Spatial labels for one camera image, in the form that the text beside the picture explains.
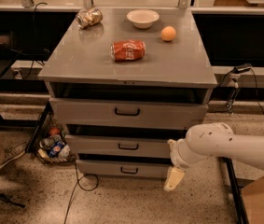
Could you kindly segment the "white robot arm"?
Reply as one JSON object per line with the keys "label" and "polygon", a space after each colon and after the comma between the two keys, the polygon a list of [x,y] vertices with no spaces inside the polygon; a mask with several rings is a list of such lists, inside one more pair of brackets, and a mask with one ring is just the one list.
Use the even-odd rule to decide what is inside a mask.
{"label": "white robot arm", "polygon": [[264,136],[235,134],[226,123],[192,126],[185,138],[167,141],[172,166],[164,184],[174,190],[185,176],[185,169],[207,157],[223,157],[264,170]]}

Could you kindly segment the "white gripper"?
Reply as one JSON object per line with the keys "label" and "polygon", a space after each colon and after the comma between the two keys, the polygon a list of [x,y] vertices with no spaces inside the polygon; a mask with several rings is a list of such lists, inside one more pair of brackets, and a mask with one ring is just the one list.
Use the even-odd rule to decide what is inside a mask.
{"label": "white gripper", "polygon": [[184,139],[169,139],[167,143],[170,148],[171,162],[175,167],[168,169],[164,189],[173,191],[185,176],[185,172],[179,168],[188,168],[197,163],[201,157],[188,147]]}

